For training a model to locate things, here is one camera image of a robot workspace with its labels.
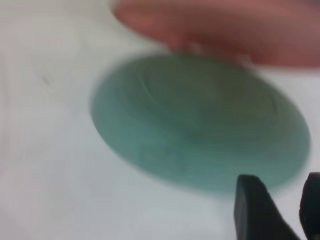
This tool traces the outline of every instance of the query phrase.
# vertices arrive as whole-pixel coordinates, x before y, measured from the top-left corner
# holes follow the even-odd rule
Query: white table
[[[236,239],[233,199],[132,168],[93,125],[89,106],[99,77],[157,51],[121,27],[100,0],[0,0],[0,239]],[[320,172],[320,70],[260,73],[309,125],[306,168],[272,194],[305,239],[303,185],[309,172]]]

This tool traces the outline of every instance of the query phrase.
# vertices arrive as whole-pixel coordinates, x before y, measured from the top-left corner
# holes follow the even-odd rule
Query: teal disc
[[[101,83],[91,113],[126,161],[214,193],[233,192],[240,174],[281,185],[299,173],[310,149],[307,124],[286,97],[211,58],[131,62]]]

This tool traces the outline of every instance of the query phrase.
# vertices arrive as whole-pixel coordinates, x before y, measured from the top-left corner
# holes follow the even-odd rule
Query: green round object
[[[164,55],[123,66],[99,86],[92,118],[128,162],[214,193],[233,192],[240,174],[283,184],[310,149],[307,124],[286,97],[211,58]]]

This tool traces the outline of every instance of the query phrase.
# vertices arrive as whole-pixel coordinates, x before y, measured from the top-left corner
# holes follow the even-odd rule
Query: black object
[[[299,240],[256,176],[239,176],[234,219],[238,240]]]
[[[299,240],[256,176],[239,176],[234,220],[238,240]],[[320,173],[311,173],[304,185],[300,221],[308,240],[320,240]]]
[[[320,173],[311,173],[304,185],[300,221],[308,240],[320,240]]]

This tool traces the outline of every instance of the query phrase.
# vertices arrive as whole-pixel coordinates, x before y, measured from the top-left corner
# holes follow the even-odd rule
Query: hand
[[[239,63],[320,67],[320,4],[312,0],[123,0],[122,23],[178,52]]]

